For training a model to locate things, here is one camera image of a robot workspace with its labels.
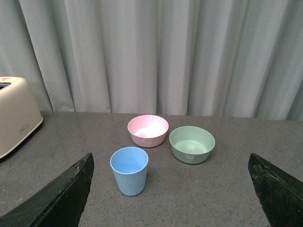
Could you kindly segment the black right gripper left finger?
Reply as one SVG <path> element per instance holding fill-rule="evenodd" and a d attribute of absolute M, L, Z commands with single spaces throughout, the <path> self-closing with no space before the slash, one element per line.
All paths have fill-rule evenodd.
<path fill-rule="evenodd" d="M 94 159 L 88 153 L 0 218 L 2 227 L 77 227 L 90 192 Z"/>

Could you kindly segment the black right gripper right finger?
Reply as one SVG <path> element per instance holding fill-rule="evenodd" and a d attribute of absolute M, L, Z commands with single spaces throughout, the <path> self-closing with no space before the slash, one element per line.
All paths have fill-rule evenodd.
<path fill-rule="evenodd" d="M 248 162 L 255 193 L 272 227 L 303 225 L 303 183 L 259 155 Z"/>

